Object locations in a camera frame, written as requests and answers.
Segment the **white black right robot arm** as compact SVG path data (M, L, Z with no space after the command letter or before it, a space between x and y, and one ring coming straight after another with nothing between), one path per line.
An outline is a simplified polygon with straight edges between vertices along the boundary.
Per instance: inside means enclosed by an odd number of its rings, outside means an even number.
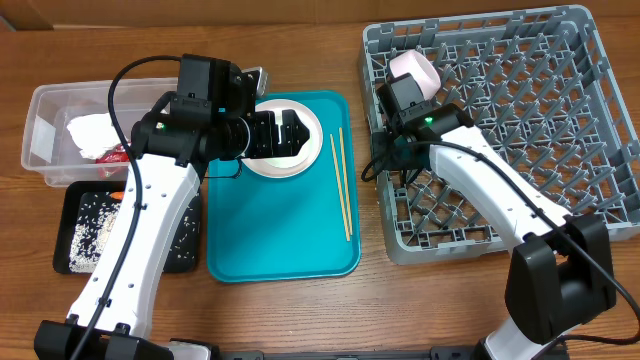
M595 214L574 216L506 163L473 119L454 103L432 109L413 76L395 76L376 94L389 123L373 136L362 172L430 170L460 192L498 233L510 253L507 320L480 340L471 359L544 359L572 340L631 345L639 337L575 333L623 298L615 279L609 232Z

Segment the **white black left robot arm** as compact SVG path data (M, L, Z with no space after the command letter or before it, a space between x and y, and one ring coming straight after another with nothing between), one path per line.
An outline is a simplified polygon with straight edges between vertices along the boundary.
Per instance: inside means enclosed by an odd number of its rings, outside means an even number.
M98 264L64 322L44 320L40 359L217 359L217 346L150 341L159 280L176 231L213 160L297 155L310 138L293 110L257 111L260 71L184 54L177 88L132 128L112 123L129 158L124 198Z

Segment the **small white plate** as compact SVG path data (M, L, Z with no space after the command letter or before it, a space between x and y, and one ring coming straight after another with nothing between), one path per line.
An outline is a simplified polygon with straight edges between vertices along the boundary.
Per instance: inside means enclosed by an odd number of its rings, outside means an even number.
M318 152L318 147L321 145L322 140L322 133L319 128L318 119L313 114L302 114L299 111L297 111L297 115L302 123L309 129L310 139L302 147L297 156L265 159L264 162L266 164L275 168L289 169L299 166L305 167L314 162L316 153Z

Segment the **white rice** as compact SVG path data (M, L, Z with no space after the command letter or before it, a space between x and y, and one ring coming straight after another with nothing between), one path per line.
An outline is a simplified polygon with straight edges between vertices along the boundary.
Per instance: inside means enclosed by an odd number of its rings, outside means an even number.
M80 198L67 255L71 273L91 273L106 245L122 200L114 192L88 192ZM197 194L187 206L164 265L165 273L185 273L196 264L200 238L202 199Z

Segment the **white bowl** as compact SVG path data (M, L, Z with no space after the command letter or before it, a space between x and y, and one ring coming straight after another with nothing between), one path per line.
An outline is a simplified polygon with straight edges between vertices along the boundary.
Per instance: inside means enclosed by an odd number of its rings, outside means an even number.
M410 74L425 100L431 100L441 88L441 78L433 64L420 52L408 50L390 61L394 78Z

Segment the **large white plate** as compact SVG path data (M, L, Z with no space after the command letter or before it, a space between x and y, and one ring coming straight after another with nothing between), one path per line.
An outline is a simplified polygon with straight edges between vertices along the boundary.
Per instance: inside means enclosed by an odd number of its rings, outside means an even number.
M318 117L300 102L287 99L267 100L256 106L257 111L273 111L276 124L283 124L284 110L294 110L301 122L309 129L310 139L294 157L269 159L243 159L243 164L254 173L268 178L287 178L308 169L318 158L323 143L323 130Z

